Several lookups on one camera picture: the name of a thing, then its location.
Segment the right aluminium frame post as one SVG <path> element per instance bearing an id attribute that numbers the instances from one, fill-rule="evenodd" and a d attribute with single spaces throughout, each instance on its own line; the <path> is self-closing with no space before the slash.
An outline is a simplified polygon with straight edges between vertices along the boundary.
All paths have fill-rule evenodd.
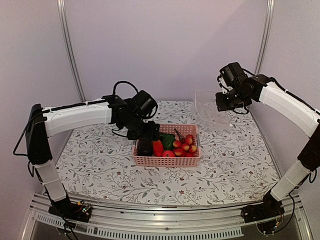
<path id="1" fill-rule="evenodd" d="M 265 19 L 264 19 L 264 25 L 262 30 L 260 47 L 257 55 L 257 60 L 255 63 L 255 68 L 254 68 L 255 74 L 260 73 L 263 67 L 263 62 L 264 62 L 264 58 L 265 58 L 267 46 L 268 46 L 268 40 L 270 37 L 271 28 L 272 28 L 274 9 L 275 9 L 275 0 L 268 0 L 266 5 L 266 12 L 265 12 Z"/>

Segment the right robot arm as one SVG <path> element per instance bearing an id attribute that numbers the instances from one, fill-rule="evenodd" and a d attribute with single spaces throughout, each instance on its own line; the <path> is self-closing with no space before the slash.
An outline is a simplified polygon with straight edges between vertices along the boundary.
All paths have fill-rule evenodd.
<path id="1" fill-rule="evenodd" d="M 284 214 L 282 200 L 299 188 L 310 173 L 320 166 L 320 113 L 281 88 L 273 77 L 221 73 L 217 81 L 223 89 L 215 95 L 218 111 L 246 108 L 256 101 L 285 116 L 308 137 L 296 161 L 263 196 L 262 203 L 250 204 L 241 210 L 241 216 L 247 223 Z"/>

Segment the pink plastic basket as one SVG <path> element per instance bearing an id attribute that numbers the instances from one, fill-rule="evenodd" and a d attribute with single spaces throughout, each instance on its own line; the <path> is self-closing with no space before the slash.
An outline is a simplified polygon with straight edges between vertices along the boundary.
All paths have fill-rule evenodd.
<path id="1" fill-rule="evenodd" d="M 202 157 L 198 126 L 195 124 L 160 124 L 159 132 L 175 134 L 175 138 L 177 139 L 178 136 L 175 129 L 184 136 L 187 134 L 191 134 L 193 136 L 194 143 L 197 147 L 194 157 L 140 156 L 138 155 L 139 141 L 135 140 L 131 149 L 131 155 L 135 161 L 135 164 L 137 166 L 144 167 L 196 167 Z"/>

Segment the red tomato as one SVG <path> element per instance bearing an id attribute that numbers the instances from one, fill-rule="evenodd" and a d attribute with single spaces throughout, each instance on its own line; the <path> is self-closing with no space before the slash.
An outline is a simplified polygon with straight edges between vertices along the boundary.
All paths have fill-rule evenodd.
<path id="1" fill-rule="evenodd" d="M 173 151 L 171 151 L 171 150 L 165 150 L 162 153 L 161 156 L 164 157 L 164 158 L 174 158 L 174 157 L 176 157 L 175 153 Z"/>

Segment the orange red pepper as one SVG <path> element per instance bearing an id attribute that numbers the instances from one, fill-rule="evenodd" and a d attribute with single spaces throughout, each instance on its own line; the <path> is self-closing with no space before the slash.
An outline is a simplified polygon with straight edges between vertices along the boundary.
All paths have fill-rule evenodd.
<path id="1" fill-rule="evenodd" d="M 153 147 L 153 154 L 156 157 L 161 157 L 164 152 L 164 146 L 163 146 L 161 140 L 153 141 L 152 147 Z"/>

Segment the red lychee bunch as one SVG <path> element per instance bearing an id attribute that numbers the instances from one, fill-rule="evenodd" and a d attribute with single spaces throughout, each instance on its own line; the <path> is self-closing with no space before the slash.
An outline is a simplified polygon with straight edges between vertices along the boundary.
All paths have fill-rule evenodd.
<path id="1" fill-rule="evenodd" d="M 172 143 L 173 153 L 178 158 L 198 157 L 199 149 L 192 134 L 183 135 L 177 128 L 174 128 L 175 140 Z"/>

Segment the aluminium frame post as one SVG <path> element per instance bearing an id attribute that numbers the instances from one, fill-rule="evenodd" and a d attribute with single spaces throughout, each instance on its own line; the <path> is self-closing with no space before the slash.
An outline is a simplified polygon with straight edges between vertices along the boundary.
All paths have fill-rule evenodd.
<path id="1" fill-rule="evenodd" d="M 59 15 L 59 20 L 60 20 L 60 25 L 62 30 L 62 37 L 64 40 L 66 54 L 67 54 L 68 62 L 70 65 L 70 70 L 71 70 L 71 74 L 75 84 L 75 88 L 80 101 L 85 102 L 87 98 L 85 96 L 85 91 L 83 89 L 83 85 L 80 79 L 76 57 L 73 50 L 71 34 L 69 30 L 69 25 L 68 25 L 66 4 L 64 0 L 57 0 L 56 2 L 57 2 L 57 10 L 58 10 L 58 15 Z"/>
<path id="2" fill-rule="evenodd" d="M 264 19 L 264 25 L 262 30 L 260 47 L 257 55 L 257 60 L 255 63 L 255 68 L 254 68 L 255 74 L 260 73 L 263 67 L 263 62 L 264 62 L 264 58 L 265 58 L 267 46 L 268 46 L 268 40 L 270 37 L 271 28 L 272 28 L 274 9 L 275 9 L 275 0 L 268 0 L 266 5 L 266 12 L 265 12 L 265 19 Z"/>

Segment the left aluminium frame post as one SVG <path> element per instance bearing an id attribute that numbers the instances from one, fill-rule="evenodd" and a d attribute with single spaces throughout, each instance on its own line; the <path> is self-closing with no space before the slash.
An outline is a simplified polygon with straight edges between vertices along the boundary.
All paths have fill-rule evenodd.
<path id="1" fill-rule="evenodd" d="M 75 84 L 75 88 L 80 101 L 85 102 L 87 98 L 85 96 L 85 91 L 83 89 L 83 85 L 80 79 L 76 57 L 73 50 L 71 34 L 69 30 L 69 25 L 68 25 L 66 4 L 64 0 L 57 0 L 56 2 L 57 2 L 57 10 L 58 10 L 58 15 L 59 15 L 59 20 L 60 20 L 60 25 L 62 30 L 62 37 L 64 40 L 66 54 L 67 54 L 68 62 L 70 65 L 70 70 L 71 70 L 71 74 Z"/>

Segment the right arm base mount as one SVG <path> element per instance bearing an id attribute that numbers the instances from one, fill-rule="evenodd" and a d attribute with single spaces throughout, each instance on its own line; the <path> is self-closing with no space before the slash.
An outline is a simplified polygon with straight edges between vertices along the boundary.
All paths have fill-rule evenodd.
<path id="1" fill-rule="evenodd" d="M 265 220 L 280 216 L 285 213 L 285 210 L 280 205 L 270 206 L 268 204 L 249 204 L 241 209 L 240 216 L 244 219 L 245 223 Z"/>

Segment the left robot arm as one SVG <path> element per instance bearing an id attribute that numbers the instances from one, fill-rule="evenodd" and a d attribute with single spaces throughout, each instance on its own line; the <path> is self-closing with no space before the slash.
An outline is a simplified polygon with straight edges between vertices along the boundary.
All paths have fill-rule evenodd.
<path id="1" fill-rule="evenodd" d="M 143 90 L 127 99 L 112 94 L 72 105 L 43 108 L 35 104 L 32 107 L 25 129 L 26 155 L 52 206 L 63 217 L 70 217 L 75 210 L 53 163 L 48 139 L 76 128 L 115 124 L 120 130 L 126 128 L 128 140 L 156 141 L 160 126 L 150 118 L 157 109 L 155 100 Z"/>

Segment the floral tablecloth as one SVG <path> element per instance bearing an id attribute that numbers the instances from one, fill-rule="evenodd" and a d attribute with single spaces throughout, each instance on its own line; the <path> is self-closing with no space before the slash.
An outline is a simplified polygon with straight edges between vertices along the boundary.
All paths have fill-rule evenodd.
<path id="1" fill-rule="evenodd" d="M 144 167 L 132 157 L 133 142 L 110 125 L 76 129 L 56 169 L 69 193 L 155 205 L 220 205 L 253 202 L 279 175 L 250 114 L 229 113 L 231 127 L 199 123 L 197 167 Z"/>

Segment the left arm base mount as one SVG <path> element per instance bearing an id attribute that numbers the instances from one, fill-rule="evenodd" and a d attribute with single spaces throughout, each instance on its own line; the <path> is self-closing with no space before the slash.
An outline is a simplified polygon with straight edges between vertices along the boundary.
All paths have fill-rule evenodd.
<path id="1" fill-rule="evenodd" d="M 92 210 L 90 203 L 83 201 L 80 201 L 80 204 L 72 203 L 68 198 L 65 198 L 57 202 L 52 201 L 48 213 L 63 219 L 88 223 Z"/>

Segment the green avocado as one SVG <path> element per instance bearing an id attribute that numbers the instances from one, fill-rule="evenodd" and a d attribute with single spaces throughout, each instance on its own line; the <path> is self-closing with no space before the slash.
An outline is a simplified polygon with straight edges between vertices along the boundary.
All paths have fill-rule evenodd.
<path id="1" fill-rule="evenodd" d="M 159 139 L 161 140 L 164 150 L 171 151 L 174 149 L 173 143 L 176 140 L 174 134 L 161 133 Z"/>

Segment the clear zip top bag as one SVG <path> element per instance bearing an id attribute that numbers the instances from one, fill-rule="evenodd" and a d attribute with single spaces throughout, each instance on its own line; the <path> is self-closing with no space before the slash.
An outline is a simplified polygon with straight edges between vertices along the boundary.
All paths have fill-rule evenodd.
<path id="1" fill-rule="evenodd" d="M 218 111 L 216 93 L 211 90 L 193 89 L 193 114 L 201 125 L 212 130 L 231 128 L 225 111 Z"/>

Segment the dark purple eggplant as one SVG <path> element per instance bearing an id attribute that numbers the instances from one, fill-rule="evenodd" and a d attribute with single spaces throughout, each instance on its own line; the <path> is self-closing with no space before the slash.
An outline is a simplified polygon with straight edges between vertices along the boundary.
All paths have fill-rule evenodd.
<path id="1" fill-rule="evenodd" d="M 153 155 L 153 142 L 149 139 L 141 139 L 137 145 L 137 155 L 151 157 Z"/>

